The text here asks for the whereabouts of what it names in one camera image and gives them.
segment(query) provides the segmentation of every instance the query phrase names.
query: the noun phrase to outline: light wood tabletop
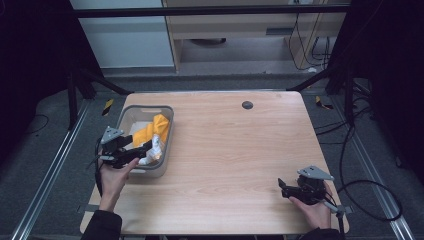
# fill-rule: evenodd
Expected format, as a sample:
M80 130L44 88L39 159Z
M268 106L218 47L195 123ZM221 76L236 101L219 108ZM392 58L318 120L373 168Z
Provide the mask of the light wood tabletop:
M242 107L244 101L253 108ZM297 186L298 169L328 172L297 92L136 93L130 105L174 110L168 167L159 178L132 173L115 212L123 234L299 234L303 214L281 196L278 178ZM337 203L334 184L328 182ZM90 204L100 197L93 189ZM84 232L92 212L86 212ZM337 218L333 217L337 228Z

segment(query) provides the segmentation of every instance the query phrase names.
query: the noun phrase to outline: black horizontal bar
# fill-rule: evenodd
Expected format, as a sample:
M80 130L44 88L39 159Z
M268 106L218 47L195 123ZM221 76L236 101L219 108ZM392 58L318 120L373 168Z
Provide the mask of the black horizontal bar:
M307 4L307 5L258 5L258 6L207 6L207 7L163 7L83 9L66 12L51 12L59 16L77 18L152 17L186 15L229 15L229 14L276 14L276 13L336 13L347 12L350 4Z

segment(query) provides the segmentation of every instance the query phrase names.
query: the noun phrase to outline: yellow cloth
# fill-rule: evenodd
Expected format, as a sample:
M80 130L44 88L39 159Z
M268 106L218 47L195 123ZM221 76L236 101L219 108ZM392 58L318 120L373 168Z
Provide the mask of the yellow cloth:
M145 143L153 138L153 134L160 136L160 140L165 143L168 136L169 120L162 114L153 117L153 122L141 130L133 134L133 146L139 147L140 144Z

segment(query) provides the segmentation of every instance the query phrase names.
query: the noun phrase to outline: white wall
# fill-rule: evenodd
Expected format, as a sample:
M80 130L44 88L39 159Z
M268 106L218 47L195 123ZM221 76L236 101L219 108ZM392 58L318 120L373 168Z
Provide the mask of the white wall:
M161 0L71 0L74 9L162 7ZM164 17L86 18L80 23L101 68L173 67Z

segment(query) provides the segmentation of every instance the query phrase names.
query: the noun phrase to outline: hand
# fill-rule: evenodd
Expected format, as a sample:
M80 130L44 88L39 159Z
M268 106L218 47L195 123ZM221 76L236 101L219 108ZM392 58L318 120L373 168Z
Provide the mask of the hand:
M137 166L139 160L138 158L134 158L127 166L121 169L103 164L100 168L103 194L100 200L99 210L113 212L119 195L128 179L128 175Z
M324 182L327 193L332 196L330 187ZM307 205L295 197L289 197L289 200L296 205L305 215L306 221L312 229L331 228L331 211L324 205L324 203L316 203L314 205Z

